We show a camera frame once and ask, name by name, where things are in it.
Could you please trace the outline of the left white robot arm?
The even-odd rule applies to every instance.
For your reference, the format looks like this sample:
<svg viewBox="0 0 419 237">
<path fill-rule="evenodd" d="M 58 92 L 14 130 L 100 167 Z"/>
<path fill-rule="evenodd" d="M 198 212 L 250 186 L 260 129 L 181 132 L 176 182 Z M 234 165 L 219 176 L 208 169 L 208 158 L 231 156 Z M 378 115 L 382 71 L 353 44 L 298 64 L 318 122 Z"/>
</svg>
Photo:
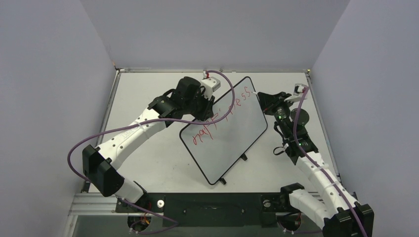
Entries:
<svg viewBox="0 0 419 237">
<path fill-rule="evenodd" d="M 127 200 L 134 212 L 144 211 L 147 207 L 146 191 L 120 175 L 118 169 L 139 146 L 169 127 L 174 119 L 192 115 L 196 120 L 204 121 L 212 117 L 213 93 L 220 86 L 220 81 L 215 78 L 201 81 L 191 77 L 181 78 L 176 88 L 156 97 L 130 125 L 130 129 L 95 148 L 89 145 L 83 149 L 85 177 L 103 196 L 115 195 Z"/>
</svg>

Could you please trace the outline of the white whiteboard with black frame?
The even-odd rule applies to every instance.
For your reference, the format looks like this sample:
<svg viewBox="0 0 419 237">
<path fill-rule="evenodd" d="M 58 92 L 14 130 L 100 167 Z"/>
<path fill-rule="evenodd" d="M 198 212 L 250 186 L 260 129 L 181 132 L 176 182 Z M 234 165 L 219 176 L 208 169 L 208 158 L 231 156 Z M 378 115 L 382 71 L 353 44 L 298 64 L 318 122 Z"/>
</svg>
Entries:
<svg viewBox="0 0 419 237">
<path fill-rule="evenodd" d="M 216 100 L 213 117 L 205 125 L 189 124 L 179 138 L 210 185 L 221 181 L 227 171 L 267 130 L 252 79 L 241 79 Z"/>
</svg>

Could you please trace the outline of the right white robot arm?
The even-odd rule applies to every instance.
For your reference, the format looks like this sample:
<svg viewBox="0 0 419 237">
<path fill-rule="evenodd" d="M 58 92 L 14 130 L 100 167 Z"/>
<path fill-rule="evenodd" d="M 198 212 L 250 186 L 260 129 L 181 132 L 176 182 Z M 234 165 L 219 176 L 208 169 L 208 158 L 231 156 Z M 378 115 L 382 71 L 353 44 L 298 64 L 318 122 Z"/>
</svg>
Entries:
<svg viewBox="0 0 419 237">
<path fill-rule="evenodd" d="M 262 112 L 275 118 L 274 130 L 282 138 L 283 152 L 321 197 L 318 200 L 303 185 L 294 183 L 281 188 L 279 206 L 305 214 L 325 237 L 370 237 L 374 211 L 368 204 L 360 204 L 333 175 L 305 128 L 310 120 L 302 108 L 307 92 L 257 93 Z"/>
</svg>

